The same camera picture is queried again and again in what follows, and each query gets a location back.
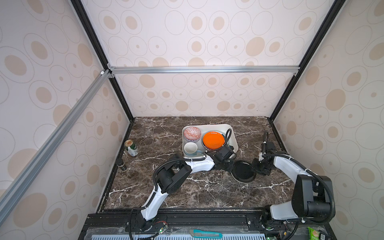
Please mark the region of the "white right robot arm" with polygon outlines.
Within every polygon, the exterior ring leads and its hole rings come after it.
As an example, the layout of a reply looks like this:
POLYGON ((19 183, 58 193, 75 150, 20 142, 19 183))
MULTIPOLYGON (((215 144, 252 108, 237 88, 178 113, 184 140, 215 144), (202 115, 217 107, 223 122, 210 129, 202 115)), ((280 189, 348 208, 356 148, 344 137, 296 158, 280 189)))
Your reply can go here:
POLYGON ((262 176, 279 169, 294 183, 292 199, 279 205, 271 205, 269 214, 277 221, 309 221, 317 225, 329 223, 336 215, 333 184, 330 178, 319 176, 304 167, 287 152, 277 151, 264 132, 259 157, 252 162, 253 170, 262 176))

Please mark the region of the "light blue ceramic mug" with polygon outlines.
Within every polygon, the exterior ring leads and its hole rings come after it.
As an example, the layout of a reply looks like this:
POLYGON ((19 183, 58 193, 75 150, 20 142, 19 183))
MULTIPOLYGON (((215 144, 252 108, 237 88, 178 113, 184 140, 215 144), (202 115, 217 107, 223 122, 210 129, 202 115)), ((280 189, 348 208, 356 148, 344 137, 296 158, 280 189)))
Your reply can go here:
POLYGON ((184 154, 190 157, 203 155, 203 152, 198 149, 198 145, 194 142, 187 142, 183 148, 184 154))

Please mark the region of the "orange plate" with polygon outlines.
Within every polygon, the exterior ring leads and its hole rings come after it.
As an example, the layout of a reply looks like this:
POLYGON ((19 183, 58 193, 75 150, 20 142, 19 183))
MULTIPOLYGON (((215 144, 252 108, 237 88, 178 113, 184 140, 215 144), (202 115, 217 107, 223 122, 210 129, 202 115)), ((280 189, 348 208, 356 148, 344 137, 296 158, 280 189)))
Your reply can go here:
POLYGON ((207 132, 202 138, 202 144, 208 151, 219 149, 225 142, 224 135, 216 131, 207 132))

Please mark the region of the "black plate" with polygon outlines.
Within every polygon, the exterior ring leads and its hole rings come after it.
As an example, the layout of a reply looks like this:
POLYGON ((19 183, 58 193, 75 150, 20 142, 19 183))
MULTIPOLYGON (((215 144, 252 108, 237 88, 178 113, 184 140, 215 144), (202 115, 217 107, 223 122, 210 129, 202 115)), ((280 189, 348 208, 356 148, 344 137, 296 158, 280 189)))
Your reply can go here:
POLYGON ((239 183, 251 183, 257 176, 257 173, 252 169, 252 165, 246 161, 235 161, 231 171, 232 177, 239 183))

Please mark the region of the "red patterned bowl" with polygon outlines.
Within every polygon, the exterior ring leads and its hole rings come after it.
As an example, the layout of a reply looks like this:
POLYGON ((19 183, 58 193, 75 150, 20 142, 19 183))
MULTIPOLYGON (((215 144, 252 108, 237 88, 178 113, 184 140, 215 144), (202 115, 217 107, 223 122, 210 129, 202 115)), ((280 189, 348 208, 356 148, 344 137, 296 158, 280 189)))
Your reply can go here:
POLYGON ((187 127, 183 134, 185 139, 189 142, 196 142, 202 136, 201 130, 197 127, 187 127))

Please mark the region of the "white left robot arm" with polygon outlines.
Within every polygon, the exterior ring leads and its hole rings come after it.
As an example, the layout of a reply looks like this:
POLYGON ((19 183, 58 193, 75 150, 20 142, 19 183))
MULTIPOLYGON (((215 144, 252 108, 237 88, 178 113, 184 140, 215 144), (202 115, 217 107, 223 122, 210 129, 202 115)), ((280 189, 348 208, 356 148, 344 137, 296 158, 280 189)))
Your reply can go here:
POLYGON ((212 170, 232 172, 237 150, 230 145, 230 141, 236 141, 232 133, 232 127, 225 133, 211 130, 207 125, 185 127, 183 155, 173 155, 154 170, 154 188, 147 201, 136 208, 139 211, 137 220, 142 223, 152 221, 168 195, 176 192, 191 174, 212 170))

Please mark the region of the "white plastic bin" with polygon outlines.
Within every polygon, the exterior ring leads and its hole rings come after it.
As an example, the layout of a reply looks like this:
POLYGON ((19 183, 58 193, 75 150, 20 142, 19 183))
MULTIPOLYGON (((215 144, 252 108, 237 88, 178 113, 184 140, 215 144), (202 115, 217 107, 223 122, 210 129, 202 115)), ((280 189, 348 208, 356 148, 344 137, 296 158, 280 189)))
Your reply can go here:
MULTIPOLYGON (((235 137, 234 130, 233 130, 233 128, 232 128, 230 125, 228 125, 228 124, 186 126, 186 127, 183 128, 183 130, 182 130, 182 134, 183 134, 184 130, 185 130, 187 127, 197 127, 197 128, 199 128, 199 129, 201 130, 201 133, 202 133, 201 138, 200 138, 198 141, 194 142, 194 143, 196 143, 196 144, 198 145, 198 149, 199 149, 200 151, 203 152, 203 155, 201 155, 201 156, 196 156, 196 157, 192 157, 192 158, 195 158, 195 159, 196 159, 196 158, 199 158, 199 157, 203 157, 204 154, 206 154, 206 153, 212 154, 212 153, 214 153, 214 151, 218 150, 218 149, 216 149, 216 150, 209 150, 209 151, 208 151, 208 150, 203 146, 203 144, 202 144, 202 138, 203 138, 204 134, 207 133, 207 132, 210 132, 210 131, 216 131, 216 132, 219 132, 219 133, 223 134, 224 137, 225 137, 225 139, 226 139, 226 142, 224 143, 224 145, 226 145, 226 146, 231 146, 231 147, 233 148, 233 150, 234 150, 235 153, 236 153, 236 152, 238 151, 238 149, 239 149, 239 147, 238 147, 238 143, 237 143, 237 140, 236 140, 236 137, 235 137)), ((187 140, 185 139, 184 134, 183 134, 182 151, 183 151, 184 145, 185 145, 187 142, 189 142, 189 141, 187 141, 187 140)))

